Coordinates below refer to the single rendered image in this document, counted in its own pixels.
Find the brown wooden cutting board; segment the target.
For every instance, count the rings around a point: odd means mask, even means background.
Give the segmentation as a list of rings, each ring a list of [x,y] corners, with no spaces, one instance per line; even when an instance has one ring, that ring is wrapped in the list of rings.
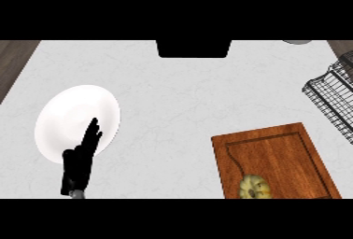
[[[226,199],[259,175],[275,199],[342,199],[302,122],[212,137]]]

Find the black appliance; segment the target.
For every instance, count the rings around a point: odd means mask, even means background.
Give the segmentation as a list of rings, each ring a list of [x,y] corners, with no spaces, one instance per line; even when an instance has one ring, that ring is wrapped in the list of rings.
[[[225,58],[231,40],[158,40],[161,58]]]

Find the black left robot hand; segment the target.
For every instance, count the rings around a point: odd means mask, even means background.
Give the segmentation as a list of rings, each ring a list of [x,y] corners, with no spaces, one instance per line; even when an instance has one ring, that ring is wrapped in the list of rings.
[[[80,145],[62,152],[64,175],[61,194],[70,196],[73,190],[86,190],[91,182],[93,155],[98,148],[102,132],[98,119],[92,119]]]

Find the white plate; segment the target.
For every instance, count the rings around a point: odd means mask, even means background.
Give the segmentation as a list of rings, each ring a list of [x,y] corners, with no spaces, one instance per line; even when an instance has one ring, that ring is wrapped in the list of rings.
[[[93,155],[114,141],[120,126],[120,106],[114,94],[95,85],[79,85],[55,95],[34,125],[34,142],[45,158],[62,164],[62,152],[83,140],[92,119],[98,119],[99,139]]]

